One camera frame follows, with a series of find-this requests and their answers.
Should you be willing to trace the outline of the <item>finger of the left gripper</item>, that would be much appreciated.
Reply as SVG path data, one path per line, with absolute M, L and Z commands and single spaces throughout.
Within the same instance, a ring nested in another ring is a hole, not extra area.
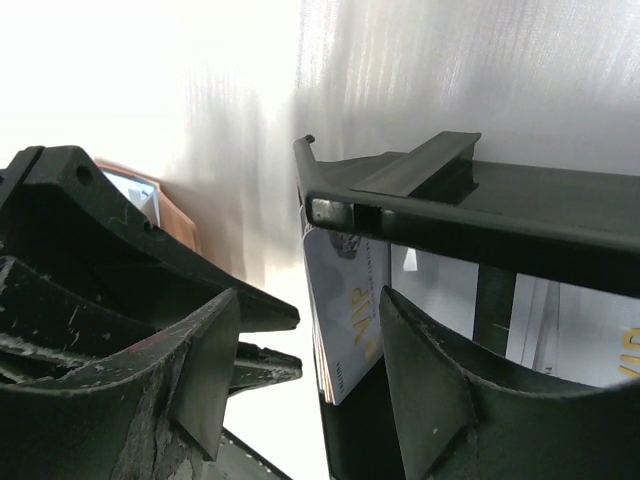
M 16 383 L 60 376 L 158 331 L 75 295 L 14 257 L 1 258 L 1 351 L 40 364 L 18 367 L 8 376 Z
M 293 330 L 298 310 L 223 271 L 150 220 L 78 146 L 32 146 L 1 171 L 1 253 L 131 319 L 177 321 L 226 289 L 244 333 Z

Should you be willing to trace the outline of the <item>brown leather card holder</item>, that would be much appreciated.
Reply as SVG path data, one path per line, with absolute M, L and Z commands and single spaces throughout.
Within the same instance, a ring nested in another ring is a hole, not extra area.
M 106 160 L 96 158 L 94 162 L 152 225 L 163 229 L 194 252 L 202 253 L 196 224 L 169 199 L 157 180 Z

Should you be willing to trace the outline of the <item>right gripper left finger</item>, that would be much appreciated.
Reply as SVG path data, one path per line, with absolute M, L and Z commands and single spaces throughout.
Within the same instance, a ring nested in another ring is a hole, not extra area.
M 2 386 L 2 478 L 166 479 L 215 459 L 239 330 L 227 289 L 58 379 Z

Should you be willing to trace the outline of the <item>black plastic card box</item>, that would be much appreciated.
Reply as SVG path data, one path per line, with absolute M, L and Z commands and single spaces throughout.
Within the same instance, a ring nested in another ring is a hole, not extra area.
M 481 161 L 479 135 L 320 162 L 294 155 L 305 231 L 390 247 L 392 288 L 445 327 L 530 370 L 596 388 L 639 384 L 639 180 Z M 410 479 L 382 356 L 323 400 L 335 479 Z

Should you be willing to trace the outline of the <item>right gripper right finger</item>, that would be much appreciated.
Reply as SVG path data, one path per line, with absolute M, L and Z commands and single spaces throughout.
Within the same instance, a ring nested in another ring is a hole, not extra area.
M 639 384 L 596 388 L 530 370 L 380 298 L 384 357 L 410 479 L 635 479 Z

